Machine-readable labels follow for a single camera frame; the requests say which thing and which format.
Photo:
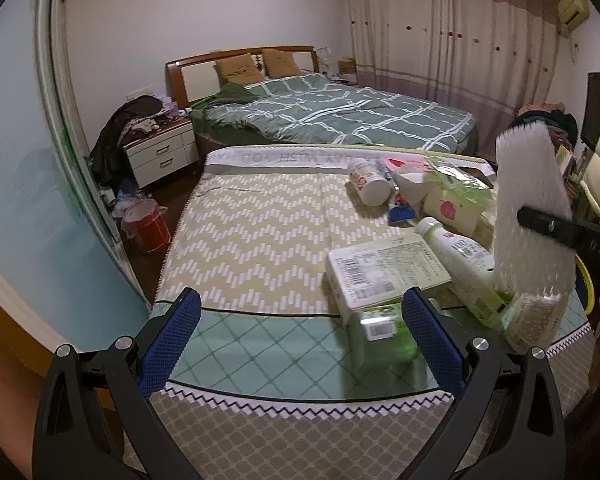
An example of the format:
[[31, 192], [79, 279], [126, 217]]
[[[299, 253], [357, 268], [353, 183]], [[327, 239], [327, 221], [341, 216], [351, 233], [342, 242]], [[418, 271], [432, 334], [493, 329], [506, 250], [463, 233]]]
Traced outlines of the clear green plastic bottle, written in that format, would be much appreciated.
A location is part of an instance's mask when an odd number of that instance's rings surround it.
[[347, 323], [352, 361], [358, 370], [413, 362], [419, 350], [399, 302], [353, 312]]

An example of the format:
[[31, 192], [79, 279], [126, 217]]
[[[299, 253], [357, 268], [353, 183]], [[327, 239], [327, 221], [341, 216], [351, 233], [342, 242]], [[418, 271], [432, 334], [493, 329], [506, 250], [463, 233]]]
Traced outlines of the white foam mesh sleeve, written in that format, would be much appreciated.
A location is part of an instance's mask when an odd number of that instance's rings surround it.
[[533, 122], [501, 133], [496, 159], [495, 288], [509, 294], [569, 295], [575, 256], [559, 237], [572, 211], [546, 125]]

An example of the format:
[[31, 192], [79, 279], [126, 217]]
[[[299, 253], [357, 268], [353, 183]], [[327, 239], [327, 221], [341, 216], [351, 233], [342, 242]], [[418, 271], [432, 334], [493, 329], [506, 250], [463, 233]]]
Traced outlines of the green white yogurt bottle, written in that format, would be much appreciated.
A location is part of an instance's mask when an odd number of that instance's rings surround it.
[[449, 272], [452, 293], [483, 325], [498, 324], [507, 301], [494, 287], [493, 255], [472, 238], [450, 232], [433, 217], [421, 219], [415, 231]]

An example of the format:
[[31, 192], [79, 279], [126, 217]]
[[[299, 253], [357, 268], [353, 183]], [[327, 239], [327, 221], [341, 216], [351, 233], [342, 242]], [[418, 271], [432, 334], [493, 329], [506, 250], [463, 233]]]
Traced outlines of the white printed carton box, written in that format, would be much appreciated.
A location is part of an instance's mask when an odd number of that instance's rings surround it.
[[414, 230], [329, 252], [326, 278], [343, 322], [356, 311], [399, 300], [411, 287], [438, 292], [452, 281]]

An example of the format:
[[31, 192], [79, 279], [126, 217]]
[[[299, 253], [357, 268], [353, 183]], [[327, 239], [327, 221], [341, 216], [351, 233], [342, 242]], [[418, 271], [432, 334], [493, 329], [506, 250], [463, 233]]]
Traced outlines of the white paper cup with peach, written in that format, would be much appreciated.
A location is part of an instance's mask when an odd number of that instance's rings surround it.
[[471, 200], [445, 188], [431, 190], [423, 200], [422, 206], [426, 216], [433, 217], [449, 229], [469, 237], [473, 235], [484, 209], [484, 206], [472, 203]]

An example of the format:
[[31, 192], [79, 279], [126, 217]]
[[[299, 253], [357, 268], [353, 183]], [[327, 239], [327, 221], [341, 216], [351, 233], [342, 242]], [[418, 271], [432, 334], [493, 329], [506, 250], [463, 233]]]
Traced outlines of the green plastic bag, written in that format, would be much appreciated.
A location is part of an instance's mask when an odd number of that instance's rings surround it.
[[493, 202], [490, 187], [467, 171], [449, 165], [437, 156], [427, 157], [426, 162], [432, 170], [434, 181], [441, 185], [443, 190], [452, 192], [482, 209], [486, 209]]

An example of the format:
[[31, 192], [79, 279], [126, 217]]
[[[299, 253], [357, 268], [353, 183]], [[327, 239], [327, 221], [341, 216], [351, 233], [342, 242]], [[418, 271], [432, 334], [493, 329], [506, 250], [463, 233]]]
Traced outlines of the blue snack wrapper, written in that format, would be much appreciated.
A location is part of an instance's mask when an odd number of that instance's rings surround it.
[[406, 226], [417, 220], [417, 211], [401, 193], [394, 194], [388, 201], [388, 222], [390, 226]]

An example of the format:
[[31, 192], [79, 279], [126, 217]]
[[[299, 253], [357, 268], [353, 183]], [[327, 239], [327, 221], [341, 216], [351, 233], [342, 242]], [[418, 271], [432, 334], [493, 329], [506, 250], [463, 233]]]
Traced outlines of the white round cup container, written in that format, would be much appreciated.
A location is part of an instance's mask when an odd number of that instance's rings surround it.
[[377, 165], [366, 159], [354, 158], [347, 166], [350, 182], [361, 199], [368, 207], [379, 207], [385, 204], [392, 193], [392, 184], [381, 174]]

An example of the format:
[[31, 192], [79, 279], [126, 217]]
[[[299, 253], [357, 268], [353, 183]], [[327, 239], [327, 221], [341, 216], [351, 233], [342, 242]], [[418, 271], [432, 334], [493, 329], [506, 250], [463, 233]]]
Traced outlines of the pink milk carton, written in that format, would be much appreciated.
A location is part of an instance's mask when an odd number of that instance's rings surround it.
[[381, 158], [380, 162], [392, 174], [427, 174], [432, 171], [426, 157], [415, 154], [398, 154]]

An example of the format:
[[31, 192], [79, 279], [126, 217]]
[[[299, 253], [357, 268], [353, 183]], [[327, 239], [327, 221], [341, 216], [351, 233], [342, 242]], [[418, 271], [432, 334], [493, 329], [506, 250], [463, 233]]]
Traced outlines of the yellow rimmed trash bin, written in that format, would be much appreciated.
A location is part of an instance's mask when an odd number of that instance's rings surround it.
[[575, 291], [586, 315], [591, 315], [595, 307], [595, 289], [592, 278], [579, 256], [575, 256]]

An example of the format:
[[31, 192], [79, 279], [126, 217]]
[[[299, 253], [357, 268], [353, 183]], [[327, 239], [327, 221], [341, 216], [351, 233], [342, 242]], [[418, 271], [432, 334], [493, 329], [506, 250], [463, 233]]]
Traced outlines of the clothes pile on desk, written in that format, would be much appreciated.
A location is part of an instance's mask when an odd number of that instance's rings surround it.
[[574, 148], [578, 137], [575, 117], [565, 111], [565, 105], [559, 103], [535, 103], [523, 105], [509, 128], [542, 122], [551, 136], [551, 141]]

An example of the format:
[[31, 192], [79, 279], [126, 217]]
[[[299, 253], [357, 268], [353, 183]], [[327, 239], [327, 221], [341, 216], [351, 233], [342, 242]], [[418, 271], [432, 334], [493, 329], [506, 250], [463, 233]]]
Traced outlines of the red bucket on floor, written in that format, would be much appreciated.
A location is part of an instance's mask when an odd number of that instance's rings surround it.
[[158, 252], [170, 245], [171, 231], [163, 219], [166, 211], [167, 208], [153, 198], [145, 198], [123, 214], [121, 228], [143, 254]]

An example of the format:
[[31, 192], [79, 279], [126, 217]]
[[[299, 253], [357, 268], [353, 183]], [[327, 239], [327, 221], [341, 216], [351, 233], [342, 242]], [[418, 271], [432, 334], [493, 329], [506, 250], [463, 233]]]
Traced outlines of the white bedside cabinet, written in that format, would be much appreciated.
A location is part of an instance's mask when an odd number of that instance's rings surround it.
[[199, 162], [196, 136], [189, 118], [175, 120], [124, 149], [140, 188]]

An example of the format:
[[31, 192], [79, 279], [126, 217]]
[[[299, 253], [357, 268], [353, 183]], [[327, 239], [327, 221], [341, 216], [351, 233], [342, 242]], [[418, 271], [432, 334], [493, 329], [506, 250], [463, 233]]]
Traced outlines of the dark green blanket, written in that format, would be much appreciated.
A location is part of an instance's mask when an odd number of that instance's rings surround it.
[[234, 82], [227, 82], [219, 90], [208, 99], [210, 106], [226, 105], [226, 104], [248, 104], [257, 101], [260, 97], [242, 86]]

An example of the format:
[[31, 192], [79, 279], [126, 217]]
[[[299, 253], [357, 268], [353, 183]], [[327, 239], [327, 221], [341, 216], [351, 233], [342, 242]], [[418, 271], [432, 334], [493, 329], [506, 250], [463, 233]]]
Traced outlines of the wall air conditioner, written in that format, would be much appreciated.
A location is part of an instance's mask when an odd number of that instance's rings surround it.
[[567, 37], [589, 18], [588, 0], [559, 0], [558, 32]]

